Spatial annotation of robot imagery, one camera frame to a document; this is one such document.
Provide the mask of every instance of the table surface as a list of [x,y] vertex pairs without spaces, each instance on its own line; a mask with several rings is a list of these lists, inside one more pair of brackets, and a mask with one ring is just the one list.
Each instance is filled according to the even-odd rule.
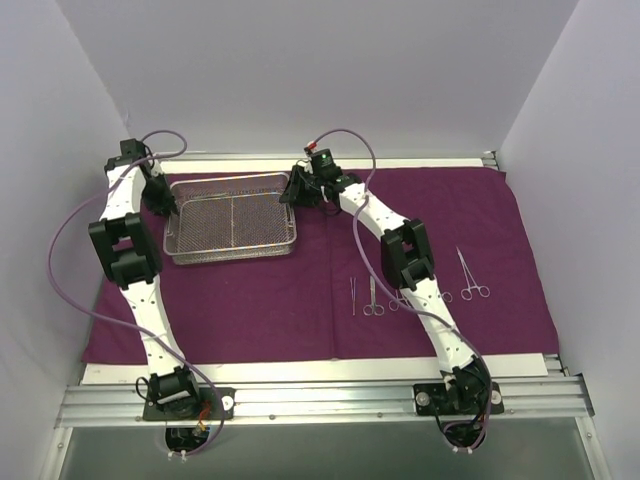
[[[384,169],[371,188],[394,210],[425,222],[441,289],[453,294],[451,312],[481,352],[558,352],[533,255],[503,174],[485,168]],[[162,293],[187,357],[199,364],[237,364],[433,356],[415,316],[388,308],[382,317],[362,315],[368,275],[353,242],[351,217],[327,218],[316,210],[296,215],[299,240],[287,257],[192,267],[164,258]],[[145,218],[161,243],[164,221]],[[362,237],[376,265],[378,242],[364,229]],[[460,298],[466,283],[456,246],[478,283],[491,288],[489,298]],[[358,278],[355,317],[351,276]],[[111,284],[103,286],[97,309],[133,321]],[[96,322],[84,360],[136,365],[145,357],[137,334]]]

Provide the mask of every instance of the white wall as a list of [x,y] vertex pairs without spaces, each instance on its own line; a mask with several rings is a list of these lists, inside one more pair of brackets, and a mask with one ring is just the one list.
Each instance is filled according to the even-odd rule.
[[640,469],[639,32],[639,2],[581,0],[500,155],[620,479]]
[[[104,188],[126,131],[53,0],[0,3],[0,478],[37,478],[88,321],[47,283],[56,225]],[[57,254],[67,289],[90,305],[100,266],[86,222]]]
[[59,3],[136,135],[279,153],[348,126],[381,155],[477,156],[501,145],[576,0]]

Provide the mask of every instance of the black clamp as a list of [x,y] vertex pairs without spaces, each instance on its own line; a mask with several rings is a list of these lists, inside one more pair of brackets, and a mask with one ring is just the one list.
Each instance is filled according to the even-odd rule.
[[421,220],[405,220],[380,238],[382,273],[395,289],[416,290],[420,280],[433,280],[435,263],[427,230]]
[[[131,165],[136,160],[147,157],[147,152],[150,152],[147,146],[135,138],[122,140],[120,142],[120,156],[107,160],[104,171],[109,172],[116,167]],[[178,207],[174,196],[171,194],[167,177],[164,174],[154,177],[151,174],[152,165],[149,162],[140,164],[140,170],[145,179],[145,186],[142,190],[142,203],[154,215],[168,217],[172,213],[177,214]]]
[[300,165],[294,165],[287,187],[280,196],[280,203],[316,207],[326,200],[339,208],[340,194],[347,187],[362,183],[362,180],[354,173],[343,173],[333,161],[333,155],[328,148],[317,152],[305,148],[305,152],[309,156],[313,173],[307,172]]

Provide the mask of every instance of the metal basket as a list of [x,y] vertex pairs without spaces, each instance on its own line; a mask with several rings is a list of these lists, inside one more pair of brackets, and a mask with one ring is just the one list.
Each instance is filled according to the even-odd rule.
[[293,209],[278,202],[288,179],[266,173],[173,183],[180,214],[165,226],[165,253],[178,265],[291,253]]

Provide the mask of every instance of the forceps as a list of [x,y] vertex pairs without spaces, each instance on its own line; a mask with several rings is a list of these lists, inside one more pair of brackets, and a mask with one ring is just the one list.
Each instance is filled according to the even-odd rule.
[[478,293],[482,298],[487,298],[489,295],[491,295],[491,290],[489,290],[489,287],[487,287],[486,285],[478,285],[475,278],[473,278],[473,275],[471,275],[471,271],[467,266],[467,262],[464,261],[462,252],[458,247],[456,247],[456,250],[458,251],[458,258],[460,259],[460,263],[462,264],[464,279],[467,281],[467,288],[463,288],[462,290],[460,290],[460,296],[463,300],[471,300],[471,298],[473,297],[471,290],[475,289],[478,290]]
[[376,303],[376,281],[373,277],[369,277],[369,290],[371,291],[371,304],[365,305],[362,309],[362,313],[367,317],[370,317],[371,315],[375,315],[376,317],[384,315],[384,307]]
[[407,301],[406,298],[400,293],[399,290],[396,290],[396,300],[391,300],[389,302],[389,310],[392,312],[397,312],[400,309],[399,303],[404,303],[407,307],[410,307],[411,304]]

